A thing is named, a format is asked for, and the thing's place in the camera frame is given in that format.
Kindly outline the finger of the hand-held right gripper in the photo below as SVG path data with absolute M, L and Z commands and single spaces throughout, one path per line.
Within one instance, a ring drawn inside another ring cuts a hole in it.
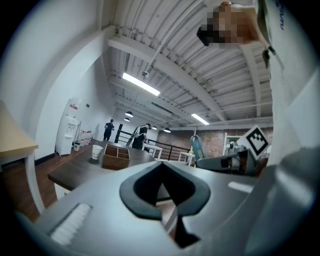
M 202 147 L 201 138 L 198 135 L 193 135 L 190 138 L 190 143 L 191 143 L 191 147 L 192 147 L 192 151 L 195 156 L 195 159 L 196 160 L 203 159 L 205 157 L 205 154 Z

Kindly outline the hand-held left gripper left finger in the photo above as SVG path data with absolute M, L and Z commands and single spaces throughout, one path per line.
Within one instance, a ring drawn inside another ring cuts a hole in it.
M 181 249 L 162 222 L 135 216 L 120 197 L 124 180 L 159 165 L 154 161 L 93 178 L 46 209 L 36 223 L 21 213 L 16 217 L 46 256 L 175 256 Z

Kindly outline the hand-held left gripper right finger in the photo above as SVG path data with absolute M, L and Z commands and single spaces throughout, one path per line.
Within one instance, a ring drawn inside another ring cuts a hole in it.
M 244 250 L 256 211 L 240 211 L 256 179 L 188 167 L 162 164 L 162 182 L 176 205 L 175 241 L 164 250 Z

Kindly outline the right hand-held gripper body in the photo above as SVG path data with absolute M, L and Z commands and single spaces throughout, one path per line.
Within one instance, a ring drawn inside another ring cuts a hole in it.
M 230 142 L 222 156 L 204 156 L 195 160 L 195 166 L 219 173 L 255 176 L 260 158 L 268 147 L 265 134 L 258 125 L 255 125 L 237 141 Z

